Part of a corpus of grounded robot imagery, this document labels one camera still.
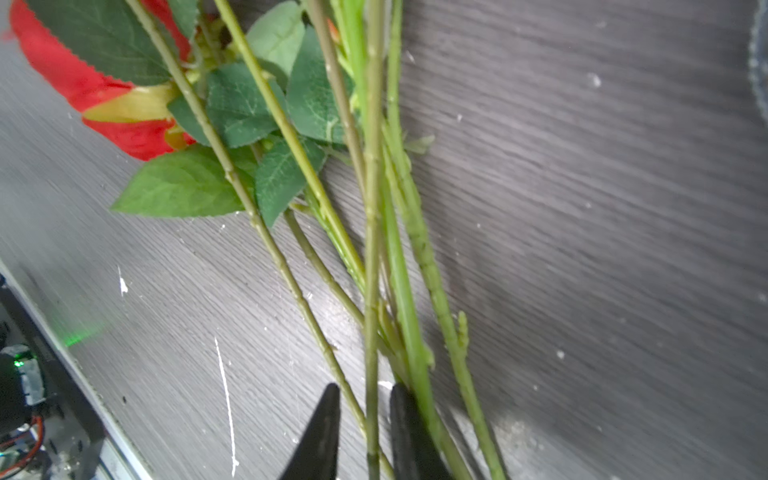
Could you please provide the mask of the white rose stem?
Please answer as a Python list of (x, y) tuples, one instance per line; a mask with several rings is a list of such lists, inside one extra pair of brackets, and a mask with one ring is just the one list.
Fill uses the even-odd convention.
[(378, 317), (379, 303), (379, 201), (382, 118), (382, 63), (387, 25), (386, 3), (366, 3), (366, 79), (365, 79), (365, 402), (366, 451), (368, 477), (380, 477), (380, 447), (378, 420)]

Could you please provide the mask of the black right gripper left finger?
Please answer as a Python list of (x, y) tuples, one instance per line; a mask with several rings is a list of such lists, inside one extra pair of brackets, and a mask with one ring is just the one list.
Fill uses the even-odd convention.
[(324, 389), (280, 480), (335, 480), (338, 469), (341, 392)]

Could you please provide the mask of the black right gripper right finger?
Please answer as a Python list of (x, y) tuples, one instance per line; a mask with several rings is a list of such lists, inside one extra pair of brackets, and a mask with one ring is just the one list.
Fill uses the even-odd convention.
[(403, 383), (396, 383), (391, 390), (390, 426), (397, 480), (453, 478), (425, 426), (413, 395)]

